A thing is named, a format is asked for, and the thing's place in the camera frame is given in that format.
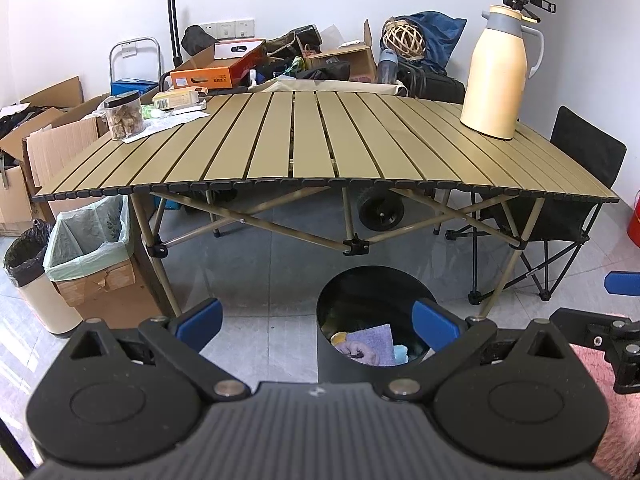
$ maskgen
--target blue gripper pad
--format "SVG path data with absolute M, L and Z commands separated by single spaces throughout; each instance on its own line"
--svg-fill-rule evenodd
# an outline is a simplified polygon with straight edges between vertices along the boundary
M 604 288 L 609 294 L 640 296 L 640 272 L 612 270 L 604 278 Z
M 216 298 L 210 298 L 192 310 L 182 315 L 186 319 L 182 320 L 180 316 L 176 320 L 178 325 L 175 337 L 199 352 L 222 328 L 222 303 Z
M 466 331 L 464 320 L 426 298 L 414 303 L 411 321 L 415 333 L 436 352 Z

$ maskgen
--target wicker ball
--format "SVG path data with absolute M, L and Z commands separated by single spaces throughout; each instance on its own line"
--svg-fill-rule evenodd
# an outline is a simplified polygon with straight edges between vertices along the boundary
M 424 58 L 424 37 L 420 29 L 407 20 L 386 20 L 383 25 L 382 43 L 409 61 Z

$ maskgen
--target orange box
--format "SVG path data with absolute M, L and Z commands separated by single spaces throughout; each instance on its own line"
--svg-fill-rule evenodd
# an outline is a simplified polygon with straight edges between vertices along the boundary
M 265 56 L 264 40 L 220 41 L 172 71 L 171 79 L 174 88 L 233 88 Z

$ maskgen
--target slatted tabletop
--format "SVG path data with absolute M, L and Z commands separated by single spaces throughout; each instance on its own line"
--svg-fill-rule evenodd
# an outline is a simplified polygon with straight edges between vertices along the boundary
M 361 182 L 618 200 L 524 124 L 517 124 L 511 140 L 492 139 L 464 126 L 461 110 L 367 93 L 216 96 L 207 104 L 206 118 L 129 144 L 101 137 L 34 199 Z

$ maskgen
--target thermos handle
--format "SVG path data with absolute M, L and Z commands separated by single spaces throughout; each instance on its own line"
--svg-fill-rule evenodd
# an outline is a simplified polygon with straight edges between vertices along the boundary
M 540 38 L 540 54 L 538 56 L 538 61 L 529 72 L 529 79 L 531 79 L 540 68 L 540 63 L 542 63 L 542 56 L 545 55 L 545 37 L 542 32 L 540 32 L 536 28 L 527 27 L 526 25 L 522 25 L 522 31 L 526 34 L 531 34 L 532 36 L 537 36 Z

